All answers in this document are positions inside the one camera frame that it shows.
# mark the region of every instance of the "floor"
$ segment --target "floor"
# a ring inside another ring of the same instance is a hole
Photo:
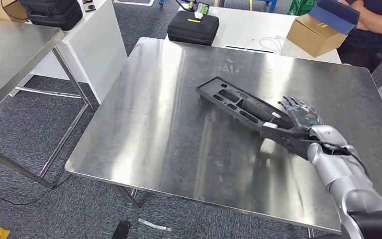
[[[167,0],[163,8],[157,2],[150,7],[114,6],[128,53],[141,36],[164,38],[167,24],[178,9],[173,0]],[[247,1],[242,0],[227,0],[225,6],[248,9]],[[263,2],[254,3],[254,10],[263,8]],[[275,12],[286,13],[288,8],[289,0],[279,0]],[[67,81],[38,76],[26,86],[74,92]],[[88,85],[82,87],[97,106]],[[28,92],[7,97],[0,104],[0,151],[38,172],[81,106],[78,99]],[[136,210],[108,184],[69,176],[63,165],[92,117],[87,110],[46,175],[55,184],[62,183],[56,189],[47,191],[0,164],[0,198],[15,204],[30,203],[21,206],[0,200],[0,226],[11,231],[9,238],[109,239],[121,221],[132,223],[130,239],[307,237],[306,228],[146,192],[139,192],[141,208]],[[143,225],[139,218],[172,231]]]

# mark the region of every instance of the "silver robot arm segment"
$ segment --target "silver robot arm segment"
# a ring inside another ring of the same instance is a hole
[[[309,136],[332,144],[312,143],[307,156],[333,197],[342,234],[351,239],[382,239],[382,196],[373,188],[354,147],[328,125],[312,126]]]

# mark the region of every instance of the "person's arm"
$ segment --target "person's arm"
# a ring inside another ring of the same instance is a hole
[[[351,7],[361,13],[360,22],[370,31],[382,34],[382,16],[364,7],[362,0],[357,0]]]
[[[341,4],[346,5],[346,6],[350,6],[349,3],[346,2],[345,0],[339,0],[339,2]],[[364,30],[364,31],[369,31],[368,28],[361,21],[358,21],[357,29],[361,29],[361,30]]]

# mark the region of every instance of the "black cable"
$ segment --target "black cable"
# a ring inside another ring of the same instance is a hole
[[[26,205],[29,205],[29,204],[33,204],[33,203],[39,201],[40,199],[43,199],[44,196],[46,196],[46,194],[48,194],[50,191],[57,189],[59,186],[61,186],[63,183],[65,183],[71,176],[72,176],[72,174],[70,174],[68,177],[66,177],[60,184],[57,184],[57,185],[53,186],[50,190],[46,191],[46,192],[45,192],[42,196],[40,196],[38,199],[35,199],[34,201],[31,201],[31,202],[29,202],[29,203],[14,203],[14,202],[12,202],[12,201],[10,201],[10,200],[7,200],[7,199],[5,199],[5,198],[0,198],[0,200],[5,201],[5,202],[7,202],[7,203],[11,203],[12,205],[15,205],[15,206],[26,206]]]
[[[299,141],[303,141],[303,142],[311,142],[311,143],[318,143],[318,144],[321,144],[321,145],[328,144],[328,145],[330,145],[330,146],[334,146],[334,147],[337,147],[337,148],[340,149],[340,150],[343,150],[345,153],[347,153],[348,155],[350,155],[350,156],[352,156],[354,159],[356,159],[356,160],[358,161],[358,163],[361,165],[361,167],[363,168],[363,170],[365,171],[366,176],[367,176],[367,177],[370,177],[370,174],[368,173],[367,168],[365,167],[365,165],[363,164],[363,162],[358,158],[358,156],[356,156],[356,155],[354,155],[353,153],[351,153],[347,148],[342,147],[342,146],[337,145],[337,144],[334,144],[334,143],[323,142],[323,141],[320,141],[320,140],[299,139]]]
[[[27,20],[27,19],[28,19],[28,17],[26,17],[26,18],[18,18],[18,17],[15,17],[15,16],[9,14],[9,13],[5,10],[5,7],[3,7],[3,2],[2,2],[2,1],[3,1],[3,0],[0,0],[0,6],[2,7],[2,10],[6,13],[6,15],[8,15],[8,16],[10,16],[10,17],[13,17],[13,18],[15,18],[15,19],[18,19],[18,20]]]

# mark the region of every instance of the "stainless steel table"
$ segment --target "stainless steel table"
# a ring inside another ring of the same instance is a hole
[[[38,175],[28,171],[17,162],[0,153],[1,163],[47,188],[51,188],[52,183],[48,182],[43,177],[50,165],[87,107],[90,107],[93,110],[90,102],[84,95],[83,90],[80,88],[78,82],[72,75],[70,69],[68,69],[65,60],[60,54],[57,44],[62,38],[64,38],[64,33],[59,28],[0,21],[0,102],[5,99],[13,89],[62,97],[79,98],[84,101],[84,106]],[[76,88],[78,95],[17,87],[18,83],[20,83],[20,81],[50,51],[53,51],[56,58],[61,63],[62,68],[65,70]]]
[[[313,104],[356,147],[382,194],[382,101],[367,69],[151,38],[138,41],[65,169],[338,234],[310,163],[262,143],[195,91],[215,76],[278,109],[283,95]]]

